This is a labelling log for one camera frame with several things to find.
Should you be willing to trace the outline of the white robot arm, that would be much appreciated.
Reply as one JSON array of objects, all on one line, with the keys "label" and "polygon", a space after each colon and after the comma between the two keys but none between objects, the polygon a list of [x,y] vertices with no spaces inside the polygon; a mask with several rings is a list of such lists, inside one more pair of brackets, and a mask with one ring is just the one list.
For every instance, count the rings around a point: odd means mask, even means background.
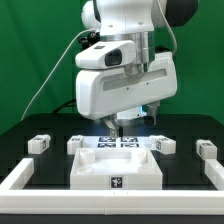
[{"label": "white robot arm", "polygon": [[185,25],[199,0],[89,0],[82,20],[100,40],[79,53],[76,65],[78,112],[102,119],[112,137],[141,115],[156,116],[162,99],[177,91],[173,51],[154,45],[154,29]]}]

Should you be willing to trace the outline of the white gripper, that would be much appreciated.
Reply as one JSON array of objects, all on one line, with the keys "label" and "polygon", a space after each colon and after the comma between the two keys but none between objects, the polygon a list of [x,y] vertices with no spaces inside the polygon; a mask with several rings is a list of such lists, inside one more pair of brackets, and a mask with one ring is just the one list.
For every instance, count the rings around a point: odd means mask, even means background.
[{"label": "white gripper", "polygon": [[[171,52],[158,53],[143,74],[126,76],[123,67],[82,70],[76,78],[78,112],[91,120],[172,97],[177,91]],[[157,123],[158,106],[149,105],[149,117]],[[114,120],[105,120],[110,136],[118,136]]]}]

